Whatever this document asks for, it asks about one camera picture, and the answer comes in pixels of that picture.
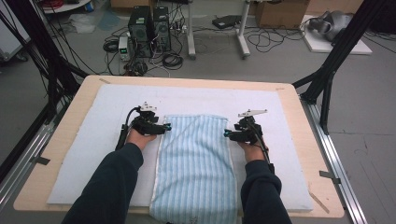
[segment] white desk leg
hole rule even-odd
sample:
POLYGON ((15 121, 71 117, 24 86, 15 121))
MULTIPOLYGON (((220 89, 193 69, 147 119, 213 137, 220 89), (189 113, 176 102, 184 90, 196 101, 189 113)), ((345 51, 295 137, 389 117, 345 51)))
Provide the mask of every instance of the white desk leg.
POLYGON ((195 60, 195 44, 194 35, 192 34, 192 0, 189 1, 189 21, 188 21, 188 32, 187 32, 187 43, 189 44, 189 56, 192 60, 195 60))
POLYGON ((236 36, 238 37, 239 43, 241 44, 243 59, 246 59, 246 57, 250 56, 250 51, 248 50, 247 41, 245 40, 245 37, 244 37, 245 25, 247 23, 249 7, 250 7, 250 1, 246 0, 245 4, 244 4, 244 9, 242 12, 241 27, 240 27, 240 29, 236 29, 236 36))

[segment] human hand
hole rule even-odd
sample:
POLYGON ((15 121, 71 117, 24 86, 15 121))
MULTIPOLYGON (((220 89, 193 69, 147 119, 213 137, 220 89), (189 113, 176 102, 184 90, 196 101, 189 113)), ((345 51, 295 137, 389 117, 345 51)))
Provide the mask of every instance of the human hand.
POLYGON ((244 142, 238 142, 238 145, 245 151, 245 159, 250 161, 265 161, 264 154, 260 143, 257 141, 255 144, 250 145, 244 142))
POLYGON ((157 135, 142 135, 137 130, 131 129, 128 133, 128 137, 126 137, 126 143, 134 143, 137 145, 140 150, 143 151, 145 149, 148 142, 154 140, 157 135))

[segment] person's right arm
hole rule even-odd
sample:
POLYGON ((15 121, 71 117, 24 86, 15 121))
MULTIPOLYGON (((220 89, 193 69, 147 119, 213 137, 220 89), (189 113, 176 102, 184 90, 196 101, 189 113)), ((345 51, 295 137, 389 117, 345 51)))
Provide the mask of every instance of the person's right arm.
POLYGON ((241 189, 244 223, 291 223, 280 199, 282 183, 271 174, 259 147, 239 143, 245 150, 247 179, 241 189))

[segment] blue towel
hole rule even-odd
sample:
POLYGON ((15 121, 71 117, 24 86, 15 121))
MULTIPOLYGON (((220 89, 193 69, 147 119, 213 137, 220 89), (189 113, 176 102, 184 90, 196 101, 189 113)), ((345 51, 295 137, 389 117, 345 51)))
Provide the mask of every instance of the blue towel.
POLYGON ((236 180, 223 136, 226 118, 169 116, 162 139, 151 216, 164 222, 234 224, 236 180))

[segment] human arm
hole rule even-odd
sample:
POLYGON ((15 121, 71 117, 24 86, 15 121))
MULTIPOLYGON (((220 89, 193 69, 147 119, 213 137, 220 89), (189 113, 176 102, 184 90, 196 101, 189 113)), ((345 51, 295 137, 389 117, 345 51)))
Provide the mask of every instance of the human arm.
POLYGON ((124 147, 105 156, 63 223, 124 223, 143 164, 141 150, 156 136, 131 130, 124 147))
POLYGON ((247 179, 241 189, 244 223, 291 223, 280 199, 282 183, 270 172, 260 147, 238 143, 245 150, 247 179))

